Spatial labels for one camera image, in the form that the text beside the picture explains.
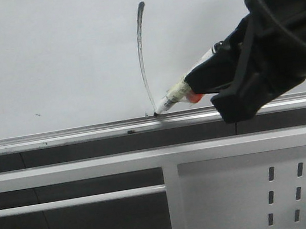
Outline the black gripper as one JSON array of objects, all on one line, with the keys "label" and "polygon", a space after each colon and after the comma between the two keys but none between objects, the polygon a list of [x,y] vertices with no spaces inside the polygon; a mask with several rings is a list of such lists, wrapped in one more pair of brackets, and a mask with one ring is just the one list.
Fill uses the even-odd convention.
[{"label": "black gripper", "polygon": [[248,120],[270,101],[306,79],[306,0],[246,0],[249,14],[216,42],[184,81],[197,94],[212,94],[227,123]]}]

